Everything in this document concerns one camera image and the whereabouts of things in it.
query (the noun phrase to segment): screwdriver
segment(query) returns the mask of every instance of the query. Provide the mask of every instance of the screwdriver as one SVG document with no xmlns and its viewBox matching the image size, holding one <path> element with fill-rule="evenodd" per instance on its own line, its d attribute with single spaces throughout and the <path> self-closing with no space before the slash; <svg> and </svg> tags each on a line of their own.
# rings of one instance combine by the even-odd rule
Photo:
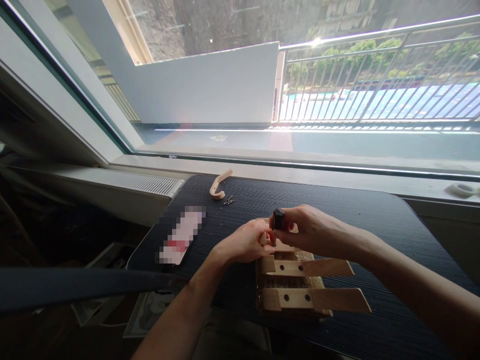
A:
<svg viewBox="0 0 480 360">
<path fill-rule="evenodd" d="M 272 230 L 280 230 L 282 228 L 282 225 L 284 223 L 284 217 L 285 213 L 284 211 L 277 207 L 275 210 L 273 210 L 273 228 Z M 274 247 L 277 246 L 277 240 L 275 240 L 272 244 Z"/>
</svg>

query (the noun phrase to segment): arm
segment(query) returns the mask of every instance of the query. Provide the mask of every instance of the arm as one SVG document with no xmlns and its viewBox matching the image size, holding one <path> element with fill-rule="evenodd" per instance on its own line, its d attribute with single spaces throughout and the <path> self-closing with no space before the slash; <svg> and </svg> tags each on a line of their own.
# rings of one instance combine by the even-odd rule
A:
<svg viewBox="0 0 480 360">
<path fill-rule="evenodd" d="M 372 233 L 314 207 L 301 205 L 283 210 L 283 229 L 274 230 L 274 238 L 319 256 L 359 263 L 402 300 L 457 356 L 478 355 L 478 296 L 413 261 Z M 291 233 L 289 229 L 295 223 L 298 233 Z"/>
<path fill-rule="evenodd" d="M 264 219 L 239 227 L 219 242 L 178 296 L 160 316 L 132 360 L 191 359 L 219 283 L 231 263 L 250 263 L 274 248 L 259 244 L 269 232 Z"/>
</svg>

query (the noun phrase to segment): curved wooden hook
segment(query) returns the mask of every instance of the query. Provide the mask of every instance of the curved wooden hook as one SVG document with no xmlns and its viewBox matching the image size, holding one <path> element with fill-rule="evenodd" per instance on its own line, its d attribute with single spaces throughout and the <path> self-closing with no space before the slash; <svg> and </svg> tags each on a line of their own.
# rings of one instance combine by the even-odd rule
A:
<svg viewBox="0 0 480 360">
<path fill-rule="evenodd" d="M 210 195 L 212 198 L 214 198 L 215 200 L 220 200 L 225 197 L 225 193 L 223 191 L 217 192 L 217 188 L 219 187 L 220 182 L 228 178 L 233 173 L 234 171 L 232 169 L 228 169 L 223 174 L 216 177 L 210 188 Z"/>
</svg>

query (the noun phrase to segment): hand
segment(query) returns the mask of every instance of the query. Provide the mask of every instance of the hand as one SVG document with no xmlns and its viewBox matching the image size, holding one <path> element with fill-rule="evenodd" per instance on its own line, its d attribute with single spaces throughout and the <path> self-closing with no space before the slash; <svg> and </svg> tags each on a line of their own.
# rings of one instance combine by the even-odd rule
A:
<svg viewBox="0 0 480 360">
<path fill-rule="evenodd" d="M 271 239 L 311 252 L 318 256 L 351 260 L 359 259 L 372 246 L 383 243 L 371 232 L 348 225 L 309 205 L 283 208 L 281 230 L 273 230 Z M 269 219 L 273 226 L 273 215 Z M 290 232 L 297 224 L 298 233 Z"/>
<path fill-rule="evenodd" d="M 271 234 L 267 219 L 250 220 L 220 241 L 212 251 L 224 257 L 228 263 L 250 263 L 275 251 L 270 245 L 259 244 L 259 239 L 265 232 Z"/>
</svg>

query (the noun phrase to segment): textured table surface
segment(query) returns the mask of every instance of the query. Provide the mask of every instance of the textured table surface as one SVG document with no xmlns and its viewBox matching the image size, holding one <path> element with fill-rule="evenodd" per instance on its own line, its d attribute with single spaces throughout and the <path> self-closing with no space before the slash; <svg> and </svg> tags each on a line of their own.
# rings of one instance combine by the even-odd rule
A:
<svg viewBox="0 0 480 360">
<path fill-rule="evenodd" d="M 209 194 L 213 176 L 191 177 L 172 206 L 205 206 L 206 219 L 181 266 L 172 272 L 190 278 L 219 241 L 240 225 L 268 217 L 278 207 L 309 204 L 346 223 L 366 229 L 418 263 L 479 295 L 478 287 L 438 243 L 400 198 L 376 191 L 301 185 L 230 177 L 219 190 L 236 201 L 223 205 Z M 159 271 L 155 252 L 158 233 L 149 232 L 130 258 L 128 268 Z M 255 307 L 255 265 L 235 264 L 226 273 L 212 306 L 252 322 L 291 333 L 301 339 L 360 359 L 449 359 L 452 356 L 432 331 L 369 271 L 351 264 L 355 276 L 325 277 L 327 288 L 361 288 L 373 311 L 335 311 L 323 323 L 260 317 Z M 454 313 L 438 316 L 451 318 Z"/>
</svg>

